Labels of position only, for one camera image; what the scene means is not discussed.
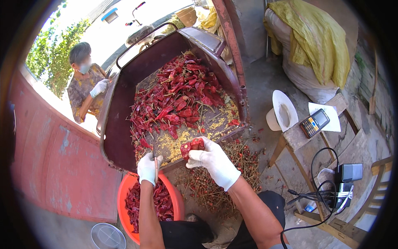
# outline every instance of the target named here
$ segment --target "black pants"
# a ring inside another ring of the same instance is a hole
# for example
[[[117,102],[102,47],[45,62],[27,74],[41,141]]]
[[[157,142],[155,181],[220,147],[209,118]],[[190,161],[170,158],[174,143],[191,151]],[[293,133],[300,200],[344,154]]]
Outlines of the black pants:
[[[275,217],[285,228],[285,200],[273,191],[264,191],[258,194],[260,199],[270,208]],[[164,246],[169,249],[204,249],[202,243],[212,241],[213,233],[210,226],[203,221],[198,222],[161,222]],[[256,249],[257,245],[250,235],[245,221],[242,221],[238,233],[228,249]]]

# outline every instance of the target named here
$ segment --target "person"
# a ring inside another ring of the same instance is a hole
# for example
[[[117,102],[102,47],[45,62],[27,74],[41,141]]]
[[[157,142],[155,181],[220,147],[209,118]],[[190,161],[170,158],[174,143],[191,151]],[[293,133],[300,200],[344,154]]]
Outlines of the person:
[[[191,150],[187,168],[205,167],[217,185],[229,193],[242,214],[243,221],[228,249],[282,249],[281,232],[285,227],[283,197],[272,191],[256,195],[240,175],[222,148],[203,138],[205,151]],[[163,157],[158,156],[158,165]],[[191,221],[159,222],[152,198],[155,185],[155,163],[152,153],[146,154],[137,165],[140,177],[140,248],[204,249],[202,243],[215,239],[209,225],[198,216],[191,214]],[[284,241],[289,249],[285,235]]]
[[[91,63],[91,47],[81,42],[69,52],[69,63],[74,74],[67,89],[73,118],[81,124],[90,111],[98,119],[107,90],[105,71],[95,63]]]

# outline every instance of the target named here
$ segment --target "yellow cloth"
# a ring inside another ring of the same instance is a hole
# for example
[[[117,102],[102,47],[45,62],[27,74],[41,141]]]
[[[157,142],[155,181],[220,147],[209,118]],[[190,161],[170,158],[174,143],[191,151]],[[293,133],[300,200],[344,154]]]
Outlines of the yellow cloth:
[[[199,27],[199,28],[201,28],[201,29],[208,29],[208,28],[216,25],[216,22],[217,22],[216,8],[214,8],[214,6],[210,6],[209,10],[210,10],[210,13],[207,16],[207,18],[200,23],[201,27]]]
[[[290,60],[311,66],[321,85],[330,80],[343,88],[350,70],[345,31],[325,11],[302,0],[282,0],[269,3],[267,8],[292,28],[290,34]],[[264,19],[271,37],[271,49],[279,55],[282,44],[276,40]]]

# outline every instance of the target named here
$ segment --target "white face mask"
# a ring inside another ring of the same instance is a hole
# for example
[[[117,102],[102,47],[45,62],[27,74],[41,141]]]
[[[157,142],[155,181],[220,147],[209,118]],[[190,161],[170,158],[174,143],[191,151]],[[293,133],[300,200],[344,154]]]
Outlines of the white face mask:
[[[91,59],[87,63],[80,65],[80,70],[78,71],[85,75],[90,69],[90,67],[91,67]]]

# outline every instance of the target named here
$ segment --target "woman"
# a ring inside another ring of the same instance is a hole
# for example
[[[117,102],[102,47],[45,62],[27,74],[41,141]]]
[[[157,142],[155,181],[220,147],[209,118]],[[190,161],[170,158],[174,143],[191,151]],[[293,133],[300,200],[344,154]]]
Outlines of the woman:
[[[74,75],[68,87],[70,106],[75,121],[84,122],[90,110],[96,118],[100,114],[107,84],[105,71],[97,64],[91,64],[91,47],[87,42],[76,44],[69,52],[69,63]]]

